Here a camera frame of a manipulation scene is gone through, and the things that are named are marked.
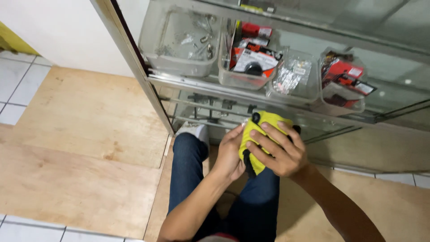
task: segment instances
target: blue jeans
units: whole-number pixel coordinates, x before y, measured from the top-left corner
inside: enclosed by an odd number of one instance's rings
[[[203,180],[202,162],[208,147],[190,133],[179,134],[173,144],[169,213],[185,200]],[[248,179],[227,218],[221,220],[215,207],[209,212],[193,241],[217,232],[230,234],[240,242],[273,242],[279,203],[279,177],[265,168]]]

